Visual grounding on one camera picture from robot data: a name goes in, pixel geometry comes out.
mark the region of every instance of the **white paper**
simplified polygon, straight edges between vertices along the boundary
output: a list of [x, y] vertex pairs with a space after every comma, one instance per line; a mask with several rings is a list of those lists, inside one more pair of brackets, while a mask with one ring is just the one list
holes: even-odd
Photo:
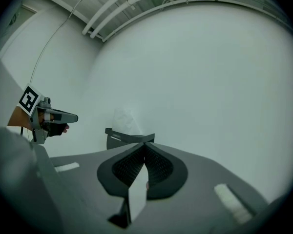
[[131, 111], [125, 108], [115, 109], [112, 130], [126, 135], [141, 135]]
[[36, 105], [40, 102], [41, 99], [44, 99], [43, 95], [39, 93], [38, 90], [35, 89], [32, 85], [27, 84], [23, 95], [19, 100], [18, 106], [21, 107], [25, 113], [31, 116], [35, 110]]

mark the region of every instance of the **white fabric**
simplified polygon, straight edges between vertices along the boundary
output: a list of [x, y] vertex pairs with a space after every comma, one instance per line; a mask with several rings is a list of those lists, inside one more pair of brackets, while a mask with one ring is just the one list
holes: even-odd
[[112, 130], [126, 135], [141, 135], [131, 111], [125, 108], [115, 109]]
[[50, 121], [51, 119], [50, 119], [50, 113], [44, 113], [44, 121]]
[[79, 167], [79, 164], [77, 162], [74, 162], [71, 164], [63, 165], [63, 166], [57, 166], [54, 169], [55, 169], [55, 171], [60, 173], [60, 172], [65, 172], [65, 171], [72, 170], [72, 169], [75, 169], [78, 167]]
[[0, 60], [0, 127], [5, 127], [18, 104], [23, 90]]
[[220, 201], [232, 213], [234, 219], [239, 224], [244, 224], [251, 220], [252, 215], [250, 212], [242, 205], [226, 184], [219, 184], [214, 187], [214, 190]]

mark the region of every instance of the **white object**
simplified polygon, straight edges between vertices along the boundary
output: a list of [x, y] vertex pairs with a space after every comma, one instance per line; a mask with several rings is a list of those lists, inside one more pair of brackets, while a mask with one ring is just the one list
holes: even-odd
[[27, 84], [18, 106], [21, 107], [25, 113], [31, 116], [35, 110], [35, 106], [40, 102], [42, 97], [43, 96], [37, 89], [35, 89], [32, 85]]
[[55, 171], [57, 171], [57, 173], [60, 173], [60, 172], [69, 171], [78, 167], [79, 167], [79, 164], [77, 162], [74, 162], [71, 164], [63, 165], [63, 166], [57, 166], [54, 169]]
[[138, 176], [133, 181], [128, 190], [128, 200], [130, 217], [133, 222], [144, 209], [147, 203], [146, 183], [148, 181], [148, 173], [146, 165], [143, 165]]
[[152, 13], [156, 10], [163, 9], [165, 7], [171, 6], [171, 5], [176, 5], [180, 3], [186, 3], [186, 2], [194, 2], [194, 1], [215, 1], [215, 0], [176, 0], [173, 2], [168, 2], [168, 3], [163, 3], [162, 5], [156, 6], [152, 9], [149, 9], [147, 11], [144, 11], [143, 13], [138, 14], [137, 16], [133, 17], [132, 19], [128, 20], [121, 26], [119, 26], [117, 29], [113, 30], [106, 38], [103, 39], [103, 42], [106, 42], [109, 38], [111, 38], [114, 34], [116, 34], [118, 31], [120, 31], [122, 28], [126, 27], [127, 25], [131, 24], [133, 21], [144, 17], [145, 15]]
[[51, 118], [50, 118], [51, 114], [50, 113], [44, 113], [44, 121], [50, 121]]
[[[109, 0], [107, 1], [101, 8], [100, 10], [93, 16], [93, 18], [89, 21], [89, 23], [86, 25], [86, 27], [83, 30], [83, 34], [85, 35], [87, 33], [87, 31], [90, 29], [90, 27], [94, 24], [94, 22], [99, 18], [99, 16], [101, 14], [103, 14], [104, 11], [106, 11], [113, 3], [117, 2], [118, 0]], [[127, 0], [125, 3], [123, 3], [122, 5], [120, 5], [117, 9], [115, 9], [111, 14], [109, 14], [92, 32], [92, 34], [90, 35], [91, 38], [95, 38], [95, 36], [98, 34], [98, 32], [105, 26], [107, 25], [107, 23], [112, 20], [112, 18], [114, 18], [116, 15], [118, 15], [120, 12], [122, 12], [123, 10], [125, 10], [126, 8], [128, 8], [129, 6], [133, 5], [134, 3], [141, 1], [141, 0]], [[257, 7], [254, 6], [250, 6], [248, 4], [244, 4], [241, 2], [233, 2], [236, 4], [240, 4], [240, 5], [245, 5], [247, 7], [250, 8], [256, 8], [256, 10], [260, 10]]]
[[216, 185], [214, 190], [221, 202], [232, 213], [234, 219], [239, 224], [244, 224], [252, 219], [250, 212], [243, 206], [226, 184]]
[[126, 135], [141, 135], [131, 111], [125, 108], [116, 108], [112, 130]]
[[0, 60], [0, 127], [5, 127], [18, 103], [22, 89]]

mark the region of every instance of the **cable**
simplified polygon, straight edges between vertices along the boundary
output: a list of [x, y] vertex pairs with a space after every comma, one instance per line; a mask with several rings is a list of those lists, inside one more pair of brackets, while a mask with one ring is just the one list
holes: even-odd
[[[118, 6], [118, 4], [117, 3], [115, 3], [116, 5], [117, 5], [117, 7], [119, 7]], [[123, 14], [128, 18], [128, 20], [129, 20], [129, 17], [126, 15], [126, 13], [123, 11]]]
[[79, 0], [79, 1], [77, 2], [77, 4], [76, 4], [76, 5], [74, 6], [74, 8], [72, 9], [70, 15], [68, 16], [68, 18], [67, 18], [67, 19], [66, 19], [66, 20], [65, 20], [65, 21], [64, 21], [64, 22], [58, 27], [58, 29], [53, 33], [53, 35], [50, 37], [49, 41], [48, 41], [48, 42], [46, 43], [46, 45], [43, 47], [43, 49], [42, 49], [42, 51], [41, 51], [41, 53], [40, 53], [40, 55], [39, 55], [39, 57], [38, 57], [38, 59], [37, 59], [37, 62], [36, 62], [36, 64], [35, 64], [35, 67], [34, 67], [33, 73], [31, 74], [31, 78], [30, 78], [30, 82], [29, 82], [29, 84], [31, 84], [32, 81], [33, 81], [34, 74], [35, 74], [35, 72], [36, 72], [37, 66], [38, 66], [38, 64], [39, 64], [39, 62], [40, 62], [40, 59], [41, 59], [41, 57], [42, 57], [42, 55], [43, 55], [45, 49], [46, 49], [47, 46], [49, 45], [49, 42], [52, 40], [52, 38], [53, 38], [54, 35], [57, 33], [57, 31], [58, 31], [59, 29], [61, 29], [61, 28], [63, 27], [63, 25], [64, 25], [64, 24], [70, 19], [70, 17], [72, 16], [72, 14], [73, 14], [74, 11], [75, 11], [77, 5], [78, 5], [81, 1], [83, 1], [83, 0]]

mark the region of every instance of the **white tissue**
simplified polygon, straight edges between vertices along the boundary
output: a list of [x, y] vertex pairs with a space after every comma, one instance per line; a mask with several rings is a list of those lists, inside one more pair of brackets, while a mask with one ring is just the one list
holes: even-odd
[[112, 130], [126, 135], [141, 135], [131, 111], [125, 108], [115, 109]]
[[244, 207], [242, 202], [240, 202], [226, 184], [216, 185], [214, 191], [239, 224], [244, 224], [252, 219], [251, 213]]
[[75, 168], [78, 168], [78, 167], [79, 167], [79, 164], [77, 162], [74, 162], [74, 163], [71, 163], [71, 164], [54, 167], [54, 169], [55, 169], [55, 171], [60, 173], [60, 172], [69, 171], [69, 170], [72, 170], [72, 169], [75, 169]]

